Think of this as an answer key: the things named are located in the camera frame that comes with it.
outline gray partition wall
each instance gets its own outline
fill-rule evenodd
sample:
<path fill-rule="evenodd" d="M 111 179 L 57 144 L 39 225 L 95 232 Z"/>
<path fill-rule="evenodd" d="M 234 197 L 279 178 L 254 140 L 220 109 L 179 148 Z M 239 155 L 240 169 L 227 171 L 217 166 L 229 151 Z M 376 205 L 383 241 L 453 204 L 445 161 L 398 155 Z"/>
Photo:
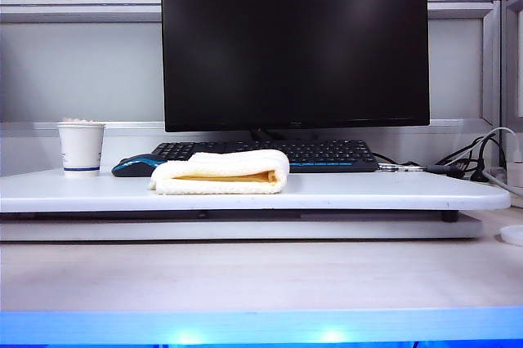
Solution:
<path fill-rule="evenodd" d="M 499 124 L 499 0 L 428 6 L 431 125 L 323 136 L 363 138 L 395 160 L 434 163 Z M 108 123 L 109 165 L 161 141 L 224 136 L 163 131 L 158 3 L 2 5 L 0 27 L 3 175 L 59 167 L 54 122 L 64 116 Z M 28 145 L 36 157 L 15 163 Z"/>

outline monitor stand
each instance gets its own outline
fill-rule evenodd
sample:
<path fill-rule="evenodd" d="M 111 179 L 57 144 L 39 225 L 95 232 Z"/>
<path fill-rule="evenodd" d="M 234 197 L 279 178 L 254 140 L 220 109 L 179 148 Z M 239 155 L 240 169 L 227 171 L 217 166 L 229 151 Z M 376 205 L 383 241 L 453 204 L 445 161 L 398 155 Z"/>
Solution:
<path fill-rule="evenodd" d="M 457 211 L 219 210 L 15 214 L 2 241 L 473 239 Z"/>

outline white towel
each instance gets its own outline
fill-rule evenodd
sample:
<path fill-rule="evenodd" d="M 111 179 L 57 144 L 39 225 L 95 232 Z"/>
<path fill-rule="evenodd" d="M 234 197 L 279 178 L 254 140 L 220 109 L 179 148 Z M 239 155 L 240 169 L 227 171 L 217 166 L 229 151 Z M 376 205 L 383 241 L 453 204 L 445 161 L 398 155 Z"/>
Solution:
<path fill-rule="evenodd" d="M 156 167 L 150 188 L 158 194 L 273 194 L 287 183 L 287 156 L 261 149 L 232 154 L 194 154 Z"/>

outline blue stripe on cup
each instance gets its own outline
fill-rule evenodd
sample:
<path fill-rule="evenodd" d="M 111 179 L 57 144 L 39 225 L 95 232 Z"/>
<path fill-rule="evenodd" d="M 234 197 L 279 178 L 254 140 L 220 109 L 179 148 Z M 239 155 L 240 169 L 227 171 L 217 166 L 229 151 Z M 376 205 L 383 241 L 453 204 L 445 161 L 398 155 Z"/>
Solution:
<path fill-rule="evenodd" d="M 87 167 L 87 168 L 64 168 L 64 171 L 98 171 L 100 167 Z"/>

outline white desk platform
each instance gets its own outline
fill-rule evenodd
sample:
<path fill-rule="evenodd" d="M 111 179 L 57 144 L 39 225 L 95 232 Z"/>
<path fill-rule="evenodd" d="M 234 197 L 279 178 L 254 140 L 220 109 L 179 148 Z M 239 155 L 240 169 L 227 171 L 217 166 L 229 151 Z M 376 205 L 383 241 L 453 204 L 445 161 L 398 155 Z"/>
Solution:
<path fill-rule="evenodd" d="M 280 194 L 157 195 L 148 183 L 107 170 L 86 179 L 65 178 L 61 170 L 4 177 L 0 211 L 61 212 L 67 218 L 4 221 L 0 239 L 477 238 L 481 223 L 455 211 L 511 203 L 505 190 L 425 172 L 292 174 Z M 105 215 L 84 213 L 74 221 L 76 212 Z M 120 220 L 108 221 L 111 212 Z"/>
<path fill-rule="evenodd" d="M 280 194 L 157 195 L 149 178 L 68 179 L 61 170 L 0 178 L 0 212 L 248 209 L 484 210 L 509 207 L 499 188 L 426 172 L 291 174 Z"/>

